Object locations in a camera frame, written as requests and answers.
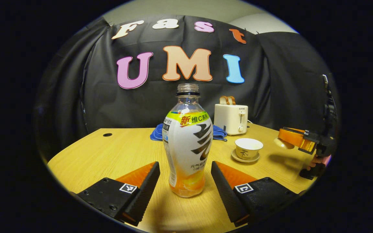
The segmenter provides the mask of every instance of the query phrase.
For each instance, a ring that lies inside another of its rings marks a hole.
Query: orange juice
[[[164,120],[162,137],[171,171],[170,189],[181,197],[191,197],[205,186],[204,168],[213,125],[198,104],[198,85],[180,84],[177,96],[178,104]]]

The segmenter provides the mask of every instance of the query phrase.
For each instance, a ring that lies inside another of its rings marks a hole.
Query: wall
[[[298,33],[285,22],[281,21],[279,18],[276,18],[274,15],[271,15],[269,13],[247,15],[228,23],[239,28],[245,28],[247,31],[253,34],[266,33],[272,31],[287,31]]]
[[[137,21],[152,15],[191,15],[231,22],[246,15],[266,13],[240,0],[134,0],[105,13],[111,24]]]

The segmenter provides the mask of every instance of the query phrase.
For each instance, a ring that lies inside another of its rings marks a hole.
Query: orange object
[[[185,176],[182,170],[177,169],[175,187],[169,186],[174,193],[182,197],[195,196],[202,192],[205,185],[204,171],[198,171],[190,176]]]
[[[230,166],[227,166],[223,163],[215,161],[217,166],[219,167],[220,171],[224,175],[224,178],[227,180],[228,184],[230,185],[231,189],[234,189],[235,186],[240,184],[246,184],[253,181],[256,181],[257,179],[245,174],[242,171],[239,171],[237,169],[231,168]]]
[[[125,184],[135,185],[140,188],[155,163],[156,161],[131,171],[128,174],[117,178],[116,180]]]
[[[309,152],[315,149],[315,142],[303,138],[305,130],[296,128],[289,128],[289,130],[281,128],[278,132],[278,138]]]
[[[238,31],[237,29],[230,29],[230,31],[232,31],[232,35],[234,36],[234,38],[240,42],[240,43],[243,43],[243,44],[246,44],[247,42],[242,38],[244,36],[243,33],[241,33],[240,31]]]

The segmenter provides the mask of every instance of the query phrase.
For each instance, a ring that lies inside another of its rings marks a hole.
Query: beige letter
[[[197,49],[191,58],[185,54],[184,50],[179,46],[166,46],[163,48],[168,53],[168,64],[166,74],[162,78],[166,81],[178,80],[181,75],[176,72],[178,66],[182,75],[188,79],[194,67],[197,71],[193,78],[198,81],[211,81],[212,75],[210,74],[209,56],[211,51],[207,49]]]
[[[162,29],[162,28],[177,28],[178,20],[177,19],[162,19],[157,22],[157,24],[153,25],[153,29]]]
[[[120,37],[124,37],[125,35],[128,34],[126,32],[127,30],[132,31],[133,29],[136,28],[136,25],[141,25],[144,22],[145,21],[141,20],[141,21],[136,21],[136,22],[133,22],[127,25],[120,26],[120,30],[116,33],[116,35],[114,35],[114,37],[112,37],[112,40],[120,38]]]

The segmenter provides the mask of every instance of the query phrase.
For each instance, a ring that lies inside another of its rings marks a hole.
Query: toaster
[[[228,135],[247,132],[248,106],[215,105],[214,125],[222,128]]]

